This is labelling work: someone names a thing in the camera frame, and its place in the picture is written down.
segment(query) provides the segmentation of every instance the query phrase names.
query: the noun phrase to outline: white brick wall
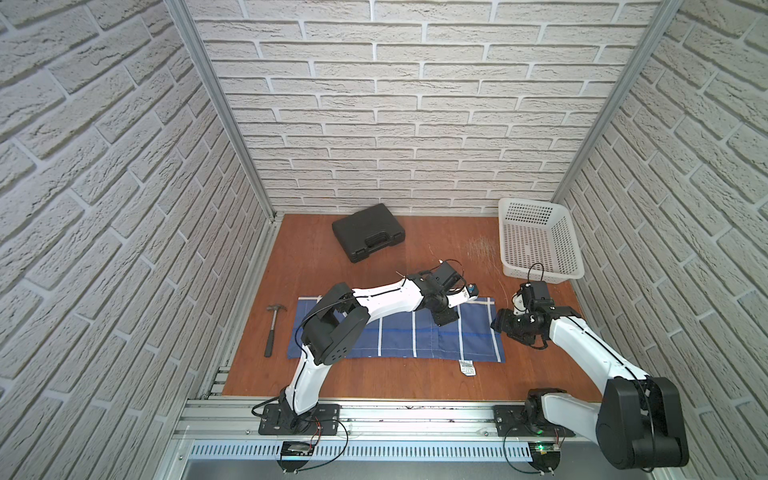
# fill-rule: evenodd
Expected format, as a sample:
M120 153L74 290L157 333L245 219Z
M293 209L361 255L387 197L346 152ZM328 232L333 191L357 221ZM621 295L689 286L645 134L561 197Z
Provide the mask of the white brick wall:
M687 478L768 475L765 25L686 0L565 198L592 321L680 389Z
M493 214L551 197L657 3L188 4L278 210Z
M263 211L164 3L0 25L0 478L147 478Z

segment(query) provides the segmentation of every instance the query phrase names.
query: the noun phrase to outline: black mounting plate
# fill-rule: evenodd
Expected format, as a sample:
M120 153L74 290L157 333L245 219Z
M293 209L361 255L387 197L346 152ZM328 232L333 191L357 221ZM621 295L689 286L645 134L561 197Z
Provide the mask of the black mounting plate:
M339 419L340 410L341 405L338 403L320 403L314 409L311 422L299 420L298 428L291 429L293 414L286 415L280 409L280 404L270 403L264 406L259 435L312 435L317 427L315 418L323 427L323 435L335 435L336 430L339 429L339 423L336 420Z
M535 430L526 426L526 421L522 420L525 417L525 405L494 405L493 406L493 418L496 423L496 433L498 436L508 437L555 437L559 436L563 438L563 431L565 431L566 437L575 437L576 434L571 430L566 429L563 426L555 425L554 423L537 422L537 427L541 430L541 433L536 433Z

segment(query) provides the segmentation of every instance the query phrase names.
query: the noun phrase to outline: black tool case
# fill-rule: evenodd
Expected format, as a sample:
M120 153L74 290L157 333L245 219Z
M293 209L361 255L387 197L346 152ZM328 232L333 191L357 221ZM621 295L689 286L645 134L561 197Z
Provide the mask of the black tool case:
M384 204L333 222L333 234L352 263L406 239L406 231Z

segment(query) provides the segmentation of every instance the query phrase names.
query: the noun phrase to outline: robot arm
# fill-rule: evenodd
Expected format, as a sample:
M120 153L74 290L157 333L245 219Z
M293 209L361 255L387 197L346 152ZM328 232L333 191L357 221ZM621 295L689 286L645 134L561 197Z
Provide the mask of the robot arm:
M280 408L295 420L311 418L331 366L346 357L366 324L398 312L426 308L438 326L458 319L453 307L478 296L475 285L454 285L462 276L447 262L390 285L350 289L335 285L303 321L301 359L293 381L280 393Z
M688 448L677 387L631 364L594 333L571 307L558 307L544 282L527 282L499 310L492 328L535 349L560 346L603 393L584 402L556 389L531 391L531 416L562 425L600 446L617 468L683 466ZM541 336L542 346L534 346Z

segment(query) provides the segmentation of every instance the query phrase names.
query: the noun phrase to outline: hammer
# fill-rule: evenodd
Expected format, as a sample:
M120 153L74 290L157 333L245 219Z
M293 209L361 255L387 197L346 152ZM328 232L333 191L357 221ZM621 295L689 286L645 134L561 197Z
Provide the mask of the hammer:
M284 305L275 303L266 308L266 311L272 311L272 328L270 328L270 336L266 339L266 349L264 350L264 356L272 356L272 345L275 343L275 320L277 319L277 312L280 310L288 310Z

